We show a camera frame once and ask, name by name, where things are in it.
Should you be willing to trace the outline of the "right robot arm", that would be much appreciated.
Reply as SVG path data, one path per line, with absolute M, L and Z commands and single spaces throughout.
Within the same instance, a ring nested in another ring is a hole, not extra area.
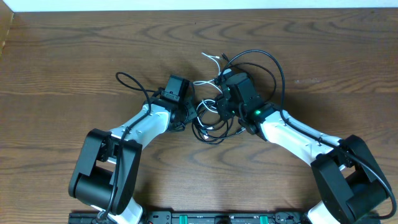
M 313 129 L 258 94 L 247 73 L 228 71 L 214 80 L 222 94 L 216 108 L 222 119 L 234 116 L 252 135 L 279 145 L 308 164 L 321 202 L 307 214 L 309 223 L 359 223 L 381 217 L 372 209 L 386 199 L 397 211 L 391 186 L 366 143 L 351 135 L 345 139 Z

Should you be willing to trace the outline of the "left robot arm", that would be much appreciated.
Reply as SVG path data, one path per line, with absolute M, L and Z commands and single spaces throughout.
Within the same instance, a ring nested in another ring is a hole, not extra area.
M 197 115 L 189 80 L 172 75 L 165 88 L 138 84 L 137 90 L 146 97 L 138 114 L 117 128 L 86 135 L 68 193 L 97 211 L 71 213 L 69 223 L 140 223 L 144 209 L 133 193 L 142 150 L 160 134 L 183 131 Z

